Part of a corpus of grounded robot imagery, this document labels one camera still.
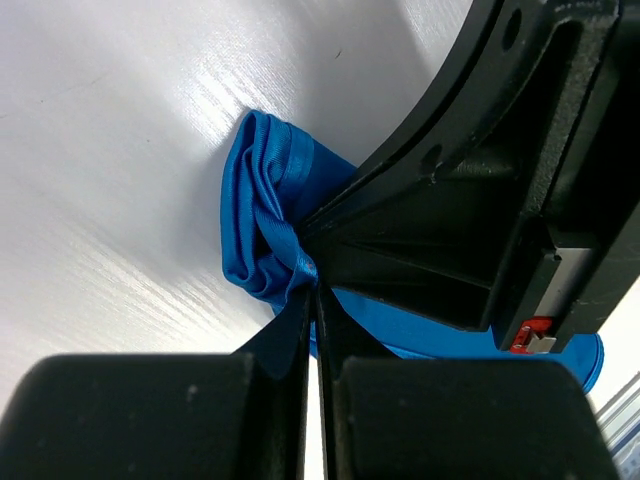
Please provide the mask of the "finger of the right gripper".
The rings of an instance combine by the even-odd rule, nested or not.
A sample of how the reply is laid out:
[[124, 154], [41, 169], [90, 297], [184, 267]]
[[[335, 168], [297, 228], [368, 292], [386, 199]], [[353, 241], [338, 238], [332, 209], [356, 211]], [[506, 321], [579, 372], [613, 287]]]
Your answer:
[[483, 331], [530, 167], [508, 116], [553, 35], [546, 1], [475, 1], [398, 128], [299, 226], [321, 280]]

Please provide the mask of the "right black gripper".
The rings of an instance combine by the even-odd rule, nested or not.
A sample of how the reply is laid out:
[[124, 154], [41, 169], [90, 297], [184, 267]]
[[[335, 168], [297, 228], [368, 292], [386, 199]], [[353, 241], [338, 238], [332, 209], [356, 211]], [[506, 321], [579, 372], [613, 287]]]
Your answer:
[[619, 1], [540, 211], [510, 259], [493, 334], [559, 353], [597, 332], [639, 275], [639, 4]]

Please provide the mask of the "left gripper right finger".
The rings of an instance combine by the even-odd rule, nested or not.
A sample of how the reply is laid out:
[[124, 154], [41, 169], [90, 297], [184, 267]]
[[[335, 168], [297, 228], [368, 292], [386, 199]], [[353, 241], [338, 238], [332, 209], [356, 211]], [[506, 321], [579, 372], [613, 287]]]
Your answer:
[[583, 390], [553, 361], [403, 360], [315, 297], [329, 479], [614, 479]]

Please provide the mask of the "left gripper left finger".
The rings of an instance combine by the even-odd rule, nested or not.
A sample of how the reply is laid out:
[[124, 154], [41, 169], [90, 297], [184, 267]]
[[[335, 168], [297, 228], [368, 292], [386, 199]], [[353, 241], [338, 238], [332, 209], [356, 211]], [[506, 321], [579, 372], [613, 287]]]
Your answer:
[[311, 293], [230, 354], [56, 355], [1, 420], [5, 479], [299, 479]]

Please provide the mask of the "blue satin napkin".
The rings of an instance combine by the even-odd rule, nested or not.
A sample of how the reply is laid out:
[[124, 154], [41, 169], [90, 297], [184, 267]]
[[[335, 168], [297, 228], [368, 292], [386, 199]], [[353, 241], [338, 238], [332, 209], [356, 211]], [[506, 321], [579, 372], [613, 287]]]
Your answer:
[[[225, 277], [275, 311], [283, 310], [296, 288], [326, 284], [302, 245], [299, 226], [333, 198], [359, 167], [274, 115], [248, 112], [231, 146], [221, 183]], [[525, 211], [523, 200], [512, 256], [521, 231], [536, 214]], [[508, 269], [483, 331], [461, 330], [326, 285], [357, 323], [402, 358], [552, 359], [571, 371], [583, 388], [592, 388], [604, 361], [603, 342], [596, 333], [575, 336], [559, 353], [517, 354], [497, 347], [493, 325], [501, 310], [498, 304]]]

